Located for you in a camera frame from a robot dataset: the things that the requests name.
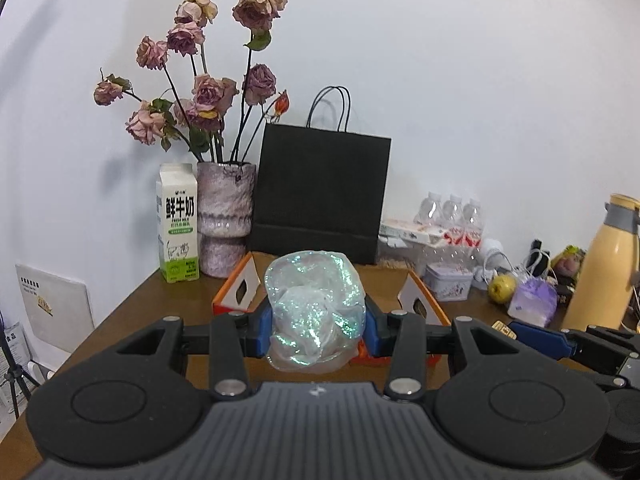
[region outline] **bag handle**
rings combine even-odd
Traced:
[[[347,111],[347,119],[346,121],[344,121],[344,131],[347,131],[347,126],[349,124],[349,117],[351,115],[351,93],[349,92],[349,89],[346,86],[325,86],[321,91],[318,92],[318,94],[316,94],[316,97],[314,98],[314,102],[311,105],[311,108],[309,110],[309,115],[306,117],[306,127],[310,128],[311,127],[311,117],[314,114],[314,111],[316,110],[316,106],[318,106],[318,103],[322,100],[322,98],[324,98],[325,95],[329,94],[330,92],[332,92],[333,90],[337,90],[338,92],[340,92],[340,97],[342,97],[342,113],[340,114],[340,121],[338,121],[338,128],[337,128],[337,132],[340,131],[340,126],[342,124],[342,119],[344,118],[344,111],[345,111],[345,100],[344,100],[344,93],[342,92],[344,90],[344,92],[347,93],[347,99],[348,99],[348,104],[346,107],[346,111]]]

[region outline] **green and white milk carton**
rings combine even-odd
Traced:
[[[169,283],[197,280],[198,183],[191,164],[161,164],[156,182],[160,271]]]

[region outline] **textured pink vase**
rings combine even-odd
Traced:
[[[198,164],[200,270],[226,278],[245,253],[254,211],[255,164]]]

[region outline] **orange rosebud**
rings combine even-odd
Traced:
[[[274,114],[271,117],[272,121],[279,121],[280,116],[289,110],[289,96],[287,95],[286,90],[278,96],[275,104],[273,105],[273,109]]]

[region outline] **metal screw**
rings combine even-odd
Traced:
[[[220,395],[234,397],[246,390],[246,384],[238,379],[224,379],[217,383],[213,389]]]
[[[411,395],[418,392],[422,385],[411,377],[400,377],[391,381],[389,387],[396,394]]]

